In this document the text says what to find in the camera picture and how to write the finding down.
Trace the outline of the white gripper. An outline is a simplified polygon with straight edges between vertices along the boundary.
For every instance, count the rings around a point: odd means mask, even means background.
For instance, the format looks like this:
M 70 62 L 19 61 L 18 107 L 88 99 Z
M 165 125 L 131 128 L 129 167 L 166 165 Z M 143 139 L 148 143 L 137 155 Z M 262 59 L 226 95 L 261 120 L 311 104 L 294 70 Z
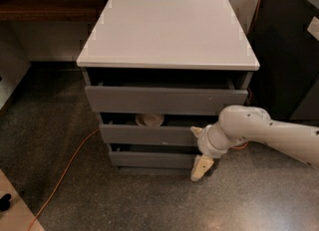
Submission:
M 205 128 L 192 126 L 190 128 L 197 138 L 199 151 L 193 163 L 190 179 L 199 181 L 214 165 L 213 158 L 221 158 L 228 151 L 229 139 L 218 123 L 209 124 Z

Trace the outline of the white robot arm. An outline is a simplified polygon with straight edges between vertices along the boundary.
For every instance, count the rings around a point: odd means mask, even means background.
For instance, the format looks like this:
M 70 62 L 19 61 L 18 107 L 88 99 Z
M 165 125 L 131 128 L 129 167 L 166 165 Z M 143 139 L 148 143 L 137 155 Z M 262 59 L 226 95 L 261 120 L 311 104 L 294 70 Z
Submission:
M 199 181 L 230 148 L 249 141 L 268 145 L 311 166 L 319 166 L 319 128 L 274 120 L 261 108 L 229 106 L 218 122 L 190 128 L 201 155 L 195 158 L 190 179 Z

